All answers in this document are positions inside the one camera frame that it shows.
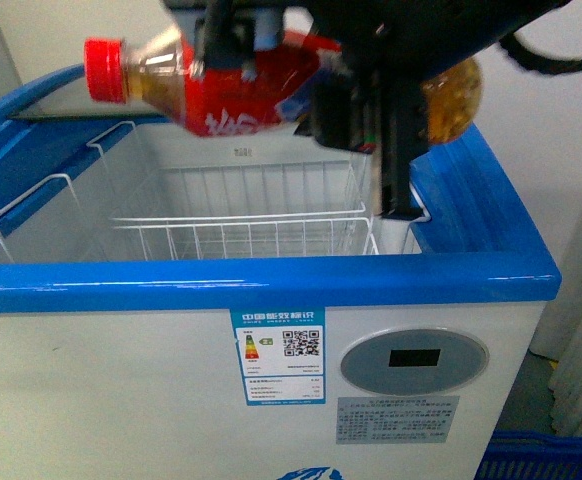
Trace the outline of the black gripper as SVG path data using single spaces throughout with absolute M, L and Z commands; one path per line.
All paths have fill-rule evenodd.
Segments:
M 258 41 L 291 1 L 168 1 L 194 47 L 190 75 L 238 70 L 256 79 Z M 460 137 L 481 96 L 473 55 L 546 13 L 560 1 L 302 1 L 317 36 L 341 48 L 346 75 L 379 72 L 380 216 L 415 220 L 410 164 L 430 144 Z

